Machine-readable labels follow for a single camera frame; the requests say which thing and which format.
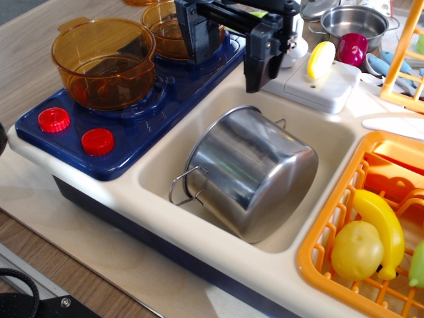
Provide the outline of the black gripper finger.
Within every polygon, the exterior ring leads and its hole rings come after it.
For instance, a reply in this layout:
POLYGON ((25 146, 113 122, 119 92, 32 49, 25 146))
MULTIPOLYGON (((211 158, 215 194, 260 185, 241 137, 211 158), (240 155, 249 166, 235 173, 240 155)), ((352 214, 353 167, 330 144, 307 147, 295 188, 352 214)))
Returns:
POLYGON ((256 93, 278 72, 288 52, 296 47, 292 20, 262 20, 246 36, 244 75, 246 92, 256 93))
POLYGON ((206 17, 206 5, 211 2, 176 2, 176 13, 182 38, 190 59, 202 64, 221 45, 219 24, 206 17))

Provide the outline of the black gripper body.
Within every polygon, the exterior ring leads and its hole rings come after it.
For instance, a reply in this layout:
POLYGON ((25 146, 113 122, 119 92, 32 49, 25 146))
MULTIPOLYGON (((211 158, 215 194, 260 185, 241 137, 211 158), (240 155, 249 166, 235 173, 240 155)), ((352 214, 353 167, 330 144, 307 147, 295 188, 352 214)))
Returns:
POLYGON ((217 23, 239 33, 250 33, 262 21, 290 31, 299 13, 296 1, 176 1, 182 28, 192 31, 199 23, 217 23))

